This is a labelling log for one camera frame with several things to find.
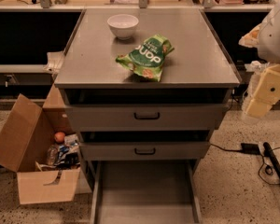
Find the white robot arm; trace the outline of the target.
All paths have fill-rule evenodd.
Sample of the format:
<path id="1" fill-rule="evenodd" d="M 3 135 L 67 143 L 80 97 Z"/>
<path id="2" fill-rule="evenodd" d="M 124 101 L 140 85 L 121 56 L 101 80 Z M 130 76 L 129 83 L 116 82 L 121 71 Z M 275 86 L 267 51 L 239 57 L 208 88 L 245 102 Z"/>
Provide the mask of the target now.
<path id="1" fill-rule="evenodd" d="M 268 63 L 264 68 L 251 64 L 254 74 L 242 104 L 242 119 L 256 122 L 280 100 L 280 0 L 261 24 L 241 37 L 239 44 L 256 48 L 258 56 Z"/>

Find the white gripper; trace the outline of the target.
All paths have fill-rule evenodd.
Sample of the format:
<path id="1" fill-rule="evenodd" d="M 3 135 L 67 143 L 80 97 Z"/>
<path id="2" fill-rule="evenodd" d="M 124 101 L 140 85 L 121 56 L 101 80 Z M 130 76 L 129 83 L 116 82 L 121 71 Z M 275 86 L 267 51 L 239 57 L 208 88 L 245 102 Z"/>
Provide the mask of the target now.
<path id="1" fill-rule="evenodd" d="M 256 48 L 259 45 L 259 28 L 255 26 L 250 32 L 242 36 L 238 42 L 240 46 Z M 254 98 L 245 102 L 245 113 L 249 117 L 264 117 L 280 100 L 280 64 L 266 68 L 260 75 L 259 84 Z"/>

